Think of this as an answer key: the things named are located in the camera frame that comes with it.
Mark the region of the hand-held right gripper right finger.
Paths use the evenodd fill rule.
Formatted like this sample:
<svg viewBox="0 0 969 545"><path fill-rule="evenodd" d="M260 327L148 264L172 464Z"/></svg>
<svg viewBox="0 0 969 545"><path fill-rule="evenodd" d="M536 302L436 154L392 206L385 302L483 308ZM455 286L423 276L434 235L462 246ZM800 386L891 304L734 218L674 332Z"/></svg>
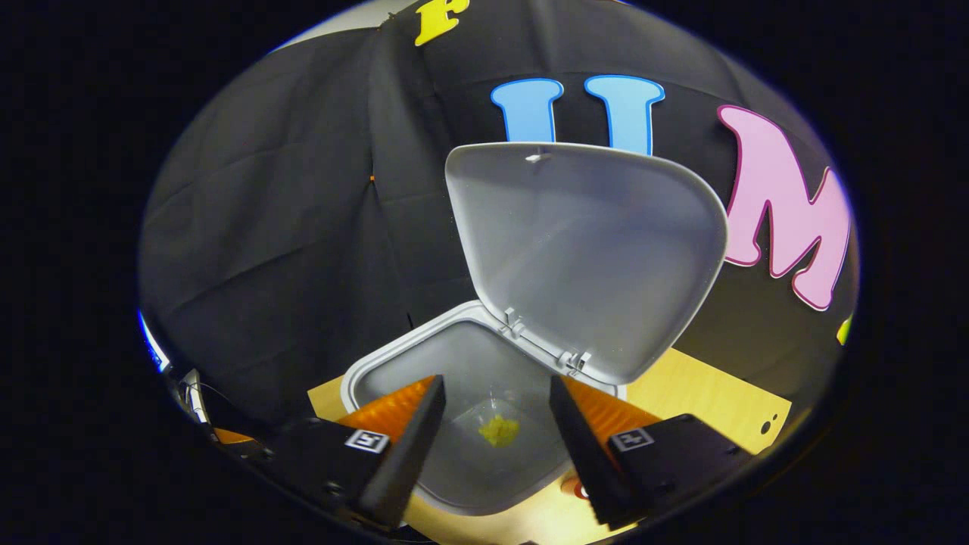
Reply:
<svg viewBox="0 0 969 545"><path fill-rule="evenodd" d="M612 530L671 517L754 456L693 414L660 418L566 375L548 406L596 520Z"/></svg>

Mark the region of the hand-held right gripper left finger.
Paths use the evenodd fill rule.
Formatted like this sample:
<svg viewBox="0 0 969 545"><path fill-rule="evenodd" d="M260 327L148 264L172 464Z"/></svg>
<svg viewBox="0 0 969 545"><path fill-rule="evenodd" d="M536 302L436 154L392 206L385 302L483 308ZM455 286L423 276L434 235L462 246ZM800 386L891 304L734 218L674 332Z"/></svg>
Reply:
<svg viewBox="0 0 969 545"><path fill-rule="evenodd" d="M257 472L290 497L381 531L400 525L440 430L445 380L430 375L341 417L293 425Z"/></svg>

